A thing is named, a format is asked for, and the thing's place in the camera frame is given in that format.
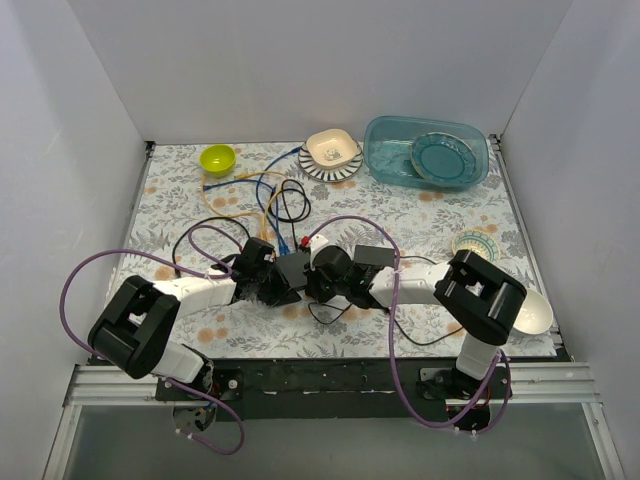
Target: gray floor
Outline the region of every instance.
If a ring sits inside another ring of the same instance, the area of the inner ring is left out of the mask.
[[[598,479],[580,405],[511,405],[493,431],[466,435],[409,419],[247,422],[244,449],[222,457],[174,433],[168,407],[85,407],[68,479]],[[231,445],[234,424],[211,437]]]

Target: table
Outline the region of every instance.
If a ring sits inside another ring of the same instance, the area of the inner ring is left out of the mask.
[[[237,153],[234,174],[263,170],[277,156],[297,143],[250,143],[232,145]],[[204,205],[200,195],[202,170],[198,158],[207,145],[156,146],[144,179],[128,248],[170,258],[177,238],[192,224],[214,214]],[[378,183],[366,165],[351,179],[336,183],[318,183],[308,178],[292,155],[274,169],[300,181],[312,202],[307,220],[296,224],[298,238],[315,226],[336,215],[362,215],[382,225],[398,243],[403,255],[422,255],[435,261],[452,258],[451,240],[465,228],[480,228],[490,233],[501,248],[498,266],[526,287],[539,289],[522,231],[505,186],[501,167],[491,149],[489,175],[484,182],[466,192],[435,193]],[[265,181],[281,181],[265,176]],[[208,192],[209,201],[221,211],[231,214],[240,210],[257,210],[254,184],[236,184]],[[300,211],[302,200],[291,194],[288,203],[292,214]],[[258,231],[256,217],[240,219],[252,234]],[[229,222],[214,222],[238,239],[242,230]],[[281,232],[292,246],[288,225]],[[342,221],[327,227],[323,234],[347,251],[356,243],[383,246],[384,242],[369,225]],[[229,240],[215,232],[195,234],[197,243],[213,255],[225,256],[236,249]],[[270,240],[276,244],[275,233]],[[194,252],[188,242],[178,249],[182,265],[205,271],[210,262]],[[401,268],[411,268],[403,260]],[[172,278],[173,270],[151,260],[128,255],[117,271],[116,284],[139,274],[148,279]],[[332,301],[346,306],[341,299]],[[323,320],[335,311],[316,307]],[[436,339],[459,327],[442,307],[400,306],[398,322],[419,342]],[[388,318],[379,311],[351,308],[332,325],[316,322],[307,302],[268,308],[257,302],[239,302],[179,319],[171,339],[189,345],[212,358],[310,358],[310,357],[386,357]],[[464,330],[429,347],[417,347],[397,334],[396,355],[400,357],[456,356],[462,345]],[[554,356],[554,343],[549,333],[535,337],[510,338],[505,351],[511,356]]]

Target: transparent blue container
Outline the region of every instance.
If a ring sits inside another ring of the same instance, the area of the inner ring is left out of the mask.
[[[424,118],[374,119],[364,137],[364,160],[379,182],[427,190],[464,190],[489,172],[482,133]]]

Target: yellow-green bowl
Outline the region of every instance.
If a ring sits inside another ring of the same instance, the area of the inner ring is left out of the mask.
[[[229,145],[211,145],[200,154],[200,166],[214,177],[231,173],[236,164],[236,152]]]

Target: white wall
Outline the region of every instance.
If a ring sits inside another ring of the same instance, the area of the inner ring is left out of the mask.
[[[69,0],[143,138],[504,130],[570,0]]]
[[[573,2],[504,135],[570,352],[640,478],[640,3]]]
[[[144,144],[64,0],[0,0],[0,90],[0,476],[36,479],[86,358],[60,326],[60,289],[118,244]],[[111,265],[71,293],[84,336]]]

